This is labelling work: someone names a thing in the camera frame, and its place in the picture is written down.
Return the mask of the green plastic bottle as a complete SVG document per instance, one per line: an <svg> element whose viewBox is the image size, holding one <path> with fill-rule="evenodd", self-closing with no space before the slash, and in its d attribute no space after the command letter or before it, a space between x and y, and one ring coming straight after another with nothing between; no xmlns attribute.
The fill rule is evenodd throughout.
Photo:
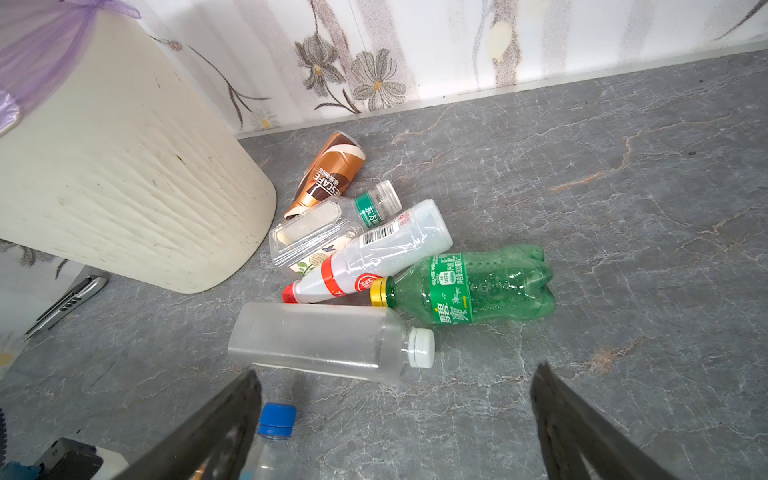
<svg viewBox="0 0 768 480"><path fill-rule="evenodd" d="M542 248L514 244L423 258L373 282L370 300L433 325L526 322L555 311L553 277Z"/></svg>

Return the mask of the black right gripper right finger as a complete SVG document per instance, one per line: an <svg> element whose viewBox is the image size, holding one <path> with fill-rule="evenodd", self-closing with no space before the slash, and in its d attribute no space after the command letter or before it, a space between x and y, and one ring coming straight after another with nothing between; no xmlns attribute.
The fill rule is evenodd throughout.
<svg viewBox="0 0 768 480"><path fill-rule="evenodd" d="M672 479L589 403L568 387L546 362L530 388L542 458L550 479Z"/></svg>

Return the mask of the clear bottle green cap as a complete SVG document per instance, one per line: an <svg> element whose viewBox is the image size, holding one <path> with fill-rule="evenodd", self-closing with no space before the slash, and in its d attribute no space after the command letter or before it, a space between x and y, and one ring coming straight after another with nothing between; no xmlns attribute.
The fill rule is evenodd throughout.
<svg viewBox="0 0 768 480"><path fill-rule="evenodd" d="M298 280L401 209L388 180L354 199L330 197L269 232L272 263L289 279Z"/></svg>

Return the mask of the clear square bottle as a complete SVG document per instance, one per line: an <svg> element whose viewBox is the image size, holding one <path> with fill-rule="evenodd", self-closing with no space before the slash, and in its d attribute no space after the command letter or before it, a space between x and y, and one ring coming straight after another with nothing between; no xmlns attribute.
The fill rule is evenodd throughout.
<svg viewBox="0 0 768 480"><path fill-rule="evenodd" d="M396 383L405 368L430 369L435 337L393 310L329 304L248 303L229 356L245 365Z"/></svg>

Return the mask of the clear bottle blue cap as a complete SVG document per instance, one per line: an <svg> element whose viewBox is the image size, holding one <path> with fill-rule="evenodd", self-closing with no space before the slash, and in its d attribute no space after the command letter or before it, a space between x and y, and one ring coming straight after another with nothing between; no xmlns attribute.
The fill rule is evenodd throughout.
<svg viewBox="0 0 768 480"><path fill-rule="evenodd" d="M296 417L293 405L267 403L263 407L240 480L298 479L298 466L289 448Z"/></svg>

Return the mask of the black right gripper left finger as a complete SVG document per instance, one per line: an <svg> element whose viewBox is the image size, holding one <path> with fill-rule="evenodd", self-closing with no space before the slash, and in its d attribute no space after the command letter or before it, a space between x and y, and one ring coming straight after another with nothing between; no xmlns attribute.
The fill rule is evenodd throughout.
<svg viewBox="0 0 768 480"><path fill-rule="evenodd" d="M245 465L262 410L262 388L244 370L216 396L137 462L120 479L237 479Z"/></svg>

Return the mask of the clear bottle red cap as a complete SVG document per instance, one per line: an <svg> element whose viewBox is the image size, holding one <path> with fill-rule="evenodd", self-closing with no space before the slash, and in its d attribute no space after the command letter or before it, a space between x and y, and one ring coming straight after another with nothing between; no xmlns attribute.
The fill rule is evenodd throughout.
<svg viewBox="0 0 768 480"><path fill-rule="evenodd" d="M287 286L285 303L318 303L371 288L425 257L453 245L442 214L432 199L350 241L321 266Z"/></svg>

